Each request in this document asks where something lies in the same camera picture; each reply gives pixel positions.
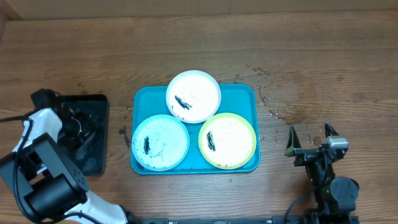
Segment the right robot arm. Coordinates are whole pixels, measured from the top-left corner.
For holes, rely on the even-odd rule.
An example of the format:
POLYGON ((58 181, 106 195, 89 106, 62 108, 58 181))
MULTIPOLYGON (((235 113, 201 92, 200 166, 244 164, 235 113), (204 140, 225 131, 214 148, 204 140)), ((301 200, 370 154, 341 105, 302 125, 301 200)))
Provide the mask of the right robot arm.
POLYGON ((312 189, 295 200, 284 214, 283 223, 358 223, 351 216, 356 210, 359 184, 347 177, 337 177, 332 163, 344 158, 349 144, 330 123, 325 124, 325 142, 316 149, 304 150, 293 126, 289 128, 289 141, 284 155, 294 157, 294 166, 304 166, 312 189), (313 195, 316 207, 301 217, 290 216, 293 207, 313 195))

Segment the light blue plate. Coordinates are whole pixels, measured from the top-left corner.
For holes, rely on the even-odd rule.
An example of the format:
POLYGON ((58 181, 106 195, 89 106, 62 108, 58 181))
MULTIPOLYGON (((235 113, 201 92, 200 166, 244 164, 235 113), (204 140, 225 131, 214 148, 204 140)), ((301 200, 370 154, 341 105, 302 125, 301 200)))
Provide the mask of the light blue plate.
POLYGON ((177 167, 186 157, 190 136, 177 118, 158 114, 145 119, 132 135, 131 150, 143 168, 163 172, 177 167))

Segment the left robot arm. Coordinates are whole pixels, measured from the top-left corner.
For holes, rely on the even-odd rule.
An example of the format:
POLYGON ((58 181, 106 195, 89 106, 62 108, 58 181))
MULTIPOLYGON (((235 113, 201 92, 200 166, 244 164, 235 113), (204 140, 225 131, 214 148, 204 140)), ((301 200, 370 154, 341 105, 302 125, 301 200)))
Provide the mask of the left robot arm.
POLYGON ((1 178, 22 214, 34 223, 139 223, 131 212, 94 194, 87 175, 105 167, 109 103, 105 95, 31 94, 35 108, 22 116, 24 132, 1 159, 1 178))

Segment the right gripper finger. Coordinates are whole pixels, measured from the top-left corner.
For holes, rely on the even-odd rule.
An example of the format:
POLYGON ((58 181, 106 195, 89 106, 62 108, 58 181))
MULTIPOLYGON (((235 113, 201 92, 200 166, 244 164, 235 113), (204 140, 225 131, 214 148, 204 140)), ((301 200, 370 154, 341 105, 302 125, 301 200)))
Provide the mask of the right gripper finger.
POLYGON ((335 129, 332 127, 332 125, 329 122, 325 123, 325 137, 330 137, 330 136, 338 136, 339 134, 335 131, 335 129))
POLYGON ((289 140, 287 143, 286 150, 284 152, 284 156, 287 157, 293 157, 298 154, 299 151, 302 150, 299 138, 297 136, 297 133, 295 131, 295 128, 293 125, 289 127, 289 140))

